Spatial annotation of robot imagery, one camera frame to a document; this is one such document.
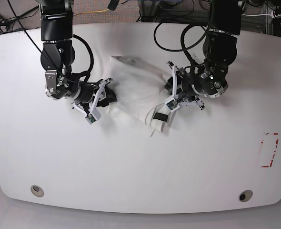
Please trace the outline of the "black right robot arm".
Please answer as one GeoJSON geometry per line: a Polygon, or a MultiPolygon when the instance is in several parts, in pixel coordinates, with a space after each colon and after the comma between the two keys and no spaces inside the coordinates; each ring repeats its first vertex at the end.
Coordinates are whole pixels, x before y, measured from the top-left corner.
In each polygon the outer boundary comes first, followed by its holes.
{"type": "Polygon", "coordinates": [[[115,93],[103,85],[103,80],[90,83],[89,78],[94,66],[94,55],[88,43],[73,33],[73,1],[40,0],[41,40],[43,50],[40,61],[45,70],[47,95],[59,100],[69,97],[77,104],[88,108],[94,101],[95,94],[102,89],[98,97],[98,107],[106,107],[117,101],[115,93]],[[84,44],[90,63],[87,70],[72,72],[75,50],[72,39],[84,44]]]}

